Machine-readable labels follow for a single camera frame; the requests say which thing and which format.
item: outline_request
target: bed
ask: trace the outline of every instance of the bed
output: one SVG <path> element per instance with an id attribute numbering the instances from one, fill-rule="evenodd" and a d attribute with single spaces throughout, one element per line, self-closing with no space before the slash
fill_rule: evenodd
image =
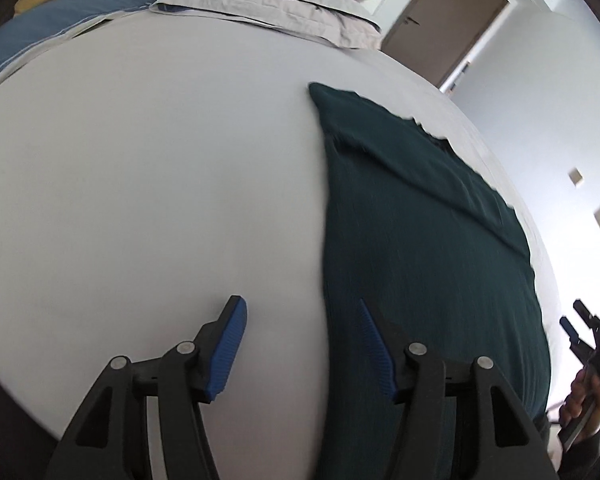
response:
<path id="1" fill-rule="evenodd" d="M 329 367 L 314 80 L 417 118 L 514 207 L 557 375 L 528 210 L 470 121 L 381 52 L 136 9 L 18 68 L 0 80 L 0 381 L 53 434 L 110 357 L 161 355 L 241 294 L 249 327 L 204 411 L 220 475 L 311 476 Z"/>

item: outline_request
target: person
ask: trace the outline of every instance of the person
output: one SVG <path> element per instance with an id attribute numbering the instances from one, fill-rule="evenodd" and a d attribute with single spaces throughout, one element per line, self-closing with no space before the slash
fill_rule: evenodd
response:
<path id="1" fill-rule="evenodd" d="M 586 370 L 582 369 L 571 383 L 571 392 L 564 399 L 559 410 L 559 423 L 562 428 L 582 413 L 582 403 L 587 395 L 593 395 L 596 407 L 583 430 L 576 437 L 571 448 L 563 454 L 558 476 L 560 480 L 582 480 L 593 466 L 600 453 L 600 377 L 593 375 L 586 384 Z M 539 428 L 541 434 L 548 434 L 546 426 Z"/>

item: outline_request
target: door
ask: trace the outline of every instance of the door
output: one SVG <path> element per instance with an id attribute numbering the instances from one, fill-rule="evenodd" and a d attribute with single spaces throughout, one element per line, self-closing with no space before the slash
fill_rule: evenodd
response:
<path id="1" fill-rule="evenodd" d="M 507 0 L 412 0 L 382 51 L 439 87 L 506 5 Z"/>

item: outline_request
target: silver screw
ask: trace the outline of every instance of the silver screw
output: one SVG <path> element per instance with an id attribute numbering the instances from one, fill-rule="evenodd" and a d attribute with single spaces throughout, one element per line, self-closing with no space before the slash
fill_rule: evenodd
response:
<path id="1" fill-rule="evenodd" d="M 491 370 L 493 368 L 493 361 L 486 356 L 478 357 L 478 366 L 485 370 Z"/>
<path id="2" fill-rule="evenodd" d="M 413 355 L 424 355 L 427 353 L 427 347 L 422 343 L 411 343 L 409 345 L 409 352 Z"/>
<path id="3" fill-rule="evenodd" d="M 114 357 L 109 363 L 109 366 L 111 366 L 111 368 L 113 368 L 114 370 L 122 370 L 122 368 L 126 366 L 126 357 L 122 355 Z"/>
<path id="4" fill-rule="evenodd" d="M 178 346 L 176 346 L 176 350 L 179 354 L 190 354 L 196 349 L 196 345 L 193 341 L 183 341 Z"/>

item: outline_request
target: green garment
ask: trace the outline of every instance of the green garment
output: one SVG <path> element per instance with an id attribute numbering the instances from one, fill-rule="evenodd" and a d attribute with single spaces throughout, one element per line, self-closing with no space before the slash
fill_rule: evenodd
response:
<path id="1" fill-rule="evenodd" d="M 402 413 L 381 395 L 366 356 L 360 298 L 445 358 L 491 357 L 527 413 L 543 413 L 549 349 L 513 209 L 413 120 L 353 92 L 318 83 L 309 92 L 329 181 L 330 379 L 315 480 L 381 480 Z"/>

